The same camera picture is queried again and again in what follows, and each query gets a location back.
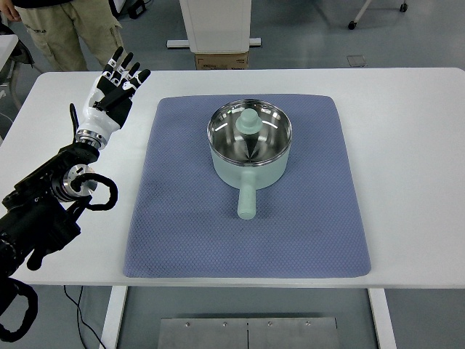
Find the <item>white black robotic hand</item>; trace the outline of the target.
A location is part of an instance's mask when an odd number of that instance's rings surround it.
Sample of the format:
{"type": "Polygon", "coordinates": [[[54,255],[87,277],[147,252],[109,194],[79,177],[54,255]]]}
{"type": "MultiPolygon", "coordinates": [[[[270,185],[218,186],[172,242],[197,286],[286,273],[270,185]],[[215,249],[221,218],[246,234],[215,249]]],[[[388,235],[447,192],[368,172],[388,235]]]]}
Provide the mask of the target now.
{"type": "Polygon", "coordinates": [[[132,109],[132,98],[150,76],[150,70],[140,70],[132,64],[133,54],[123,55],[118,47],[91,88],[83,107],[82,123],[77,127],[75,140],[105,148],[110,136],[125,124],[132,109]]]}

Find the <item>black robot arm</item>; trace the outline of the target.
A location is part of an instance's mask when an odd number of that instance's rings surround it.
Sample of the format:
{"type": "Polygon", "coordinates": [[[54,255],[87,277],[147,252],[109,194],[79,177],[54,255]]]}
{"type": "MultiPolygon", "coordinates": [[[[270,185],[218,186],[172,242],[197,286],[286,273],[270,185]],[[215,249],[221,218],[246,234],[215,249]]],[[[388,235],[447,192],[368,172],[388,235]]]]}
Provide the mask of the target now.
{"type": "Polygon", "coordinates": [[[77,237],[81,232],[77,220],[85,210],[108,211],[116,205],[117,185],[89,168],[98,157],[94,141],[74,140],[3,199],[7,213],[1,218],[1,311],[18,296],[28,301],[28,307],[18,329],[1,328],[1,341],[21,339],[38,313],[33,287],[13,279],[12,274],[23,263],[38,270],[45,256],[77,237]]]}

